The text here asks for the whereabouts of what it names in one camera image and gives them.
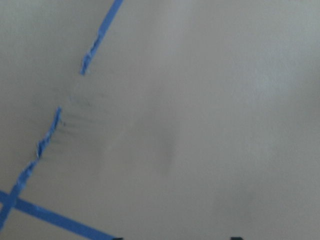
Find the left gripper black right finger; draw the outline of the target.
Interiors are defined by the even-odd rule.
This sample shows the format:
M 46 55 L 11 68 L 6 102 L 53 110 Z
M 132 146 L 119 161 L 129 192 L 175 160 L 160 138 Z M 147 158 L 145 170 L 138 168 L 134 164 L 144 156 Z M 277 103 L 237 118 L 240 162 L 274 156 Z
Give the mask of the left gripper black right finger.
M 230 240 L 243 240 L 241 236 L 231 236 Z

